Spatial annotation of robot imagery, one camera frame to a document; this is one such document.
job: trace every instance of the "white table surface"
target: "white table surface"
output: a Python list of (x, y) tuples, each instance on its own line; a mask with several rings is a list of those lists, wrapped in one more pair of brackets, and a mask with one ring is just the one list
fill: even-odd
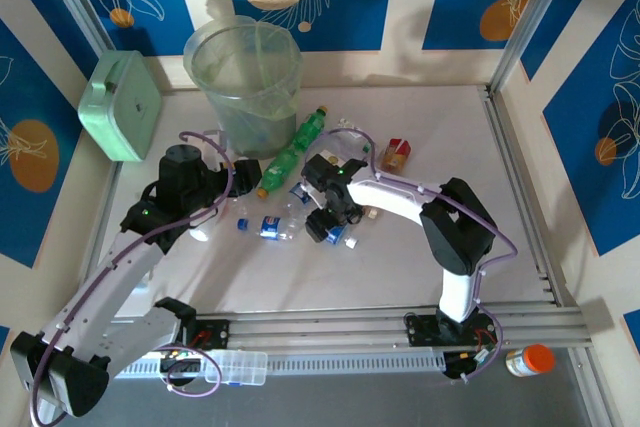
[[(391, 137), (412, 147), (403, 175), (445, 183), (467, 181), (498, 226), (520, 249), (517, 259), (495, 266), (482, 284), (485, 301), (551, 300), (543, 288), (520, 221), (505, 169), (474, 86), (306, 89), (299, 119), (320, 105), (329, 108), (327, 127), (347, 117), (381, 148)], [(151, 150), (142, 163), (122, 167), (102, 253), (119, 230), (128, 208), (157, 179), (158, 162), (180, 143), (183, 130), (217, 128), (213, 108), (197, 91), (168, 95)], [(257, 213), (273, 213), (278, 195), (252, 199)], [(144, 314), (158, 299), (172, 296), (200, 313), (435, 305), (441, 267), (426, 237), (412, 222), (384, 212), (356, 229), (354, 250), (315, 244), (305, 232), (292, 242), (270, 242), (236, 229), (224, 211), (211, 241), (184, 234), (157, 266), (146, 291), (134, 291), (118, 316)], [(499, 241), (489, 255), (505, 253)]]

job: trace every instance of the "transparent plastic bin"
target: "transparent plastic bin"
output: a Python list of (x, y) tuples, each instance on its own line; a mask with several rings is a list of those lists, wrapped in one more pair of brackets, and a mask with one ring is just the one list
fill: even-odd
[[(211, 350), (207, 352), (220, 366), (222, 383), (229, 385), (264, 385), (267, 378), (267, 354), (242, 350)], [(218, 371), (211, 362), (202, 360), (204, 380), (214, 384)]]
[(189, 38), (183, 62), (238, 155), (266, 159), (291, 143), (302, 55), (288, 30), (244, 16), (215, 20)]

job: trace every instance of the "gray floor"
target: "gray floor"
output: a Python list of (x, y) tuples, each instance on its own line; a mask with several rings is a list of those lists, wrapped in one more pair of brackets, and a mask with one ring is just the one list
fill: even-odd
[(116, 380), (100, 404), (65, 427), (588, 426), (566, 352), (547, 375), (519, 379), (503, 359), (467, 386), (440, 374), (268, 377), (263, 387), (223, 386), (204, 399), (160, 380)]

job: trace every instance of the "plastic jar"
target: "plastic jar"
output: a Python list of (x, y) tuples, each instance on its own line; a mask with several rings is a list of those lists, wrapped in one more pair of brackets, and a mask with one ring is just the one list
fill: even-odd
[(549, 347), (534, 344), (520, 350), (512, 350), (507, 354), (507, 369), (516, 377), (529, 377), (545, 374), (553, 370), (555, 356)]

